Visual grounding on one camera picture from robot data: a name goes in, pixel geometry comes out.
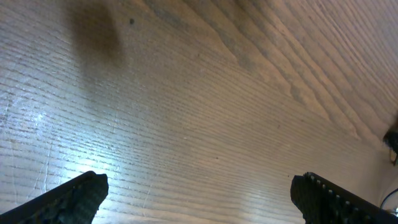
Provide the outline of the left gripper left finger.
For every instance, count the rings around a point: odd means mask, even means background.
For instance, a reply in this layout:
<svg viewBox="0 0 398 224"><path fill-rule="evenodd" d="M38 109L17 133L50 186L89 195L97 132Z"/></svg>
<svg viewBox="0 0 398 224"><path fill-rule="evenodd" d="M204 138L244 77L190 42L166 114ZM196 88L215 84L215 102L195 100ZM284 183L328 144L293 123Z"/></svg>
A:
<svg viewBox="0 0 398 224"><path fill-rule="evenodd" d="M1 223L91 223L108 190L106 174L88 171L1 214Z"/></svg>

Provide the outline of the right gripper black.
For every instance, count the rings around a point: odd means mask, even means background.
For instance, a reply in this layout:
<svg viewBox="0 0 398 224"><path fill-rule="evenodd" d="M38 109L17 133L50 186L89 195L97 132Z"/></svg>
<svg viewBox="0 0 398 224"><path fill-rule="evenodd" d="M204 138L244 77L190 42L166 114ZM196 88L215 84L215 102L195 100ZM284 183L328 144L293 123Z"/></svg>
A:
<svg viewBox="0 0 398 224"><path fill-rule="evenodd" d="M397 119L387 130L382 139L383 143L389 148L389 156L393 165L397 164Z"/></svg>

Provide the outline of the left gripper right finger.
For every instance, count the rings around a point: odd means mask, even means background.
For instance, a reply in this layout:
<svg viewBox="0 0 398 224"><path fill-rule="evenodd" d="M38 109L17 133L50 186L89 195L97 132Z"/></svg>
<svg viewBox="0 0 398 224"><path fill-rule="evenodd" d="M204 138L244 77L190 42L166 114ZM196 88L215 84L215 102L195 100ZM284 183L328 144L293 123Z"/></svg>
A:
<svg viewBox="0 0 398 224"><path fill-rule="evenodd" d="M391 212L312 172L294 176L290 198L306 223L397 224Z"/></svg>

